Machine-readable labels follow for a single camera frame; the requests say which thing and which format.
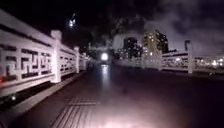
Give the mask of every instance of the railing post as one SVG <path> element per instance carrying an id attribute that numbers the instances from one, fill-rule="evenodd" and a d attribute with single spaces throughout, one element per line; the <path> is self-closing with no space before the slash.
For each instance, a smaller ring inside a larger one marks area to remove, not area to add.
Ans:
<path id="1" fill-rule="evenodd" d="M 194 70 L 194 57 L 192 44 L 188 44 L 188 73 L 192 74 Z"/>
<path id="2" fill-rule="evenodd" d="M 60 43 L 61 43 L 61 32 L 57 30 L 51 31 L 51 36 L 55 39 L 54 42 L 54 50 L 52 55 L 52 72 L 54 74 L 54 78 L 51 81 L 52 83 L 59 83 L 61 82 L 61 64 L 60 64 Z"/>
<path id="3" fill-rule="evenodd" d="M 79 73 L 79 59 L 80 59 L 80 55 L 79 55 L 79 47 L 75 47 L 75 69 L 76 69 L 76 73 Z"/>
<path id="4" fill-rule="evenodd" d="M 140 63 L 141 63 L 141 68 L 142 69 L 145 69 L 145 65 L 146 65 L 145 64 L 146 63 L 146 55 L 144 53 L 141 56 L 141 62 Z"/>
<path id="5" fill-rule="evenodd" d="M 156 61 L 157 61 L 157 64 L 158 64 L 158 70 L 162 71 L 163 55 L 162 55 L 161 50 L 158 52 Z"/>
<path id="6" fill-rule="evenodd" d="M 84 56 L 84 59 L 83 59 L 83 68 L 84 68 L 84 70 L 86 70 L 86 63 L 87 63 L 87 61 L 86 61 L 86 53 L 83 53 L 83 56 Z"/>

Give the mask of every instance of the walkway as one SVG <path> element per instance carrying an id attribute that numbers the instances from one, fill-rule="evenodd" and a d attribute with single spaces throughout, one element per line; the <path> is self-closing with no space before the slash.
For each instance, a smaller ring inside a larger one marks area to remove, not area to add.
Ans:
<path id="1" fill-rule="evenodd" d="M 12 128 L 223 128 L 224 81 L 99 66 Z"/>

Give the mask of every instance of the pedestrian bridge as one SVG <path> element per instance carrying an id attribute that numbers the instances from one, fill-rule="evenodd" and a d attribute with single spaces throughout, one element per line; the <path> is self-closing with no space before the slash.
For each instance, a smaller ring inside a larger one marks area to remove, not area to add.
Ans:
<path id="1" fill-rule="evenodd" d="M 0 128 L 223 127 L 222 76 L 192 74 L 222 61 L 185 51 L 96 65 L 60 31 L 0 10 Z"/>

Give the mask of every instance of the paved deck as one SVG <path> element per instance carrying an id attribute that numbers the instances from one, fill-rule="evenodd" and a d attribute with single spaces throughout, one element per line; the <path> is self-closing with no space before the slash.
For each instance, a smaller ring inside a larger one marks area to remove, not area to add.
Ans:
<path id="1" fill-rule="evenodd" d="M 98 67 L 11 128 L 223 128 L 224 81 Z"/>

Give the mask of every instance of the night sky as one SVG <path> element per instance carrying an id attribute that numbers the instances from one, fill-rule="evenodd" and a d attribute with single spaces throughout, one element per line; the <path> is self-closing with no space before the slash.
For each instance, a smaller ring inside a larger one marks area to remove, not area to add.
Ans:
<path id="1" fill-rule="evenodd" d="M 172 48 L 190 39 L 207 46 L 202 52 L 224 50 L 222 0 L 1 0 L 0 7 L 44 33 L 65 32 L 75 13 L 77 28 L 96 37 L 157 28 Z"/>

